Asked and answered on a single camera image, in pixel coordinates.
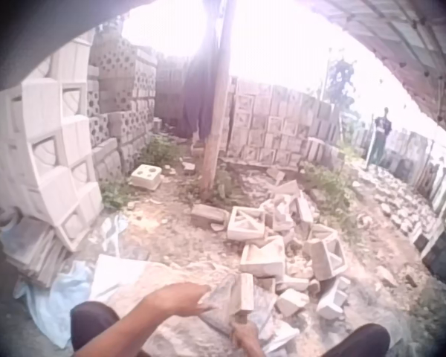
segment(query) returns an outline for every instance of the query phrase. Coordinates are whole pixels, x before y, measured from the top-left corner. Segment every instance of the man standing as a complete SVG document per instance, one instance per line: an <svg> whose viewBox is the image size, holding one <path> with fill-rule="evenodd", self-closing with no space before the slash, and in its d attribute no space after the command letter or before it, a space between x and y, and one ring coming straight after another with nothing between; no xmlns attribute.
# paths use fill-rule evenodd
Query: man standing
<svg viewBox="0 0 446 357"><path fill-rule="evenodd" d="M370 164L378 166L384 154L388 134L392 131L392 122L388 120L387 115L388 108L385 108L384 116L375 119L375 131L366 156L365 170L368 170Z"/></svg>

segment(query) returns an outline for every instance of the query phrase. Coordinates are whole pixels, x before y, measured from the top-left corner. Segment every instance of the sky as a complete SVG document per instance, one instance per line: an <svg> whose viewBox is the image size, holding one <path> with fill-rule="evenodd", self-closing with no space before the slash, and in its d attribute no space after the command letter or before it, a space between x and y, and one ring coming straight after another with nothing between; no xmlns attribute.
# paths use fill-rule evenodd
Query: sky
<svg viewBox="0 0 446 357"><path fill-rule="evenodd" d="M204 26L201 0L157 0L131 11L123 35L164 54L192 56L201 43ZM315 91L326 75L329 56L354 62L352 108L364 120L382 115L387 106L393 129L418 132L446 146L446 132L420 112L374 54L342 29L295 0L237 1L230 74ZM442 154L438 145L434 151Z"/></svg>

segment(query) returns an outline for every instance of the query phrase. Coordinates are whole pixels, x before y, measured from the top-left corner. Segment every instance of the corrugated roof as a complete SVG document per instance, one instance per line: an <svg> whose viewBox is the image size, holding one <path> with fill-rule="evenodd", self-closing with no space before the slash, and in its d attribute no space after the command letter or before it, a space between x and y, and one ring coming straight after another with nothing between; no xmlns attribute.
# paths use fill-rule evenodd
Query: corrugated roof
<svg viewBox="0 0 446 357"><path fill-rule="evenodd" d="M446 13L435 1L299 1L372 51L446 130Z"/></svg>

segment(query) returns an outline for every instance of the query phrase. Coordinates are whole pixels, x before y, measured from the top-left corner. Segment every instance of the utility pole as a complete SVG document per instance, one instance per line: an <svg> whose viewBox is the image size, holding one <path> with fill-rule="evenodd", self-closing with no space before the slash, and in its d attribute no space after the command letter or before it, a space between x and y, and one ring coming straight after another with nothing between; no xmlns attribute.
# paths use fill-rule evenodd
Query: utility pole
<svg viewBox="0 0 446 357"><path fill-rule="evenodd" d="M211 131L205 144L203 166L201 169L200 194L202 199L208 199L210 197L215 181L220 137L222 136L223 129L224 108L226 106L231 58L231 29L233 28L235 9L236 0L227 0L216 68Z"/></svg>

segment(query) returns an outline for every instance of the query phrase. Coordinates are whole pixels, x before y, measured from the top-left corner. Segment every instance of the person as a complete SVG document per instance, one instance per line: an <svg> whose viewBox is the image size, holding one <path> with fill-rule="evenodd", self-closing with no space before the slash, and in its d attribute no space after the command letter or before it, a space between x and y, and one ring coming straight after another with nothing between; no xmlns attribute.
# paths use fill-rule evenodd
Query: person
<svg viewBox="0 0 446 357"><path fill-rule="evenodd" d="M86 301L71 310L71 344L75 357L149 357L142 346L167 318L197 316L213 309L200 303L210 287L194 283L175 283L148 294L126 316L104 303ZM231 341L248 357L264 357L258 329L250 321L232 323ZM390 335L377 324L355 330L323 357L382 357L390 346Z"/></svg>
<svg viewBox="0 0 446 357"><path fill-rule="evenodd" d="M366 170L368 170L370 164L378 166L384 154L385 143L392 131L392 122L388 120L387 115L388 108L385 108L384 116L375 119L375 132L372 136L372 143L366 160Z"/></svg>

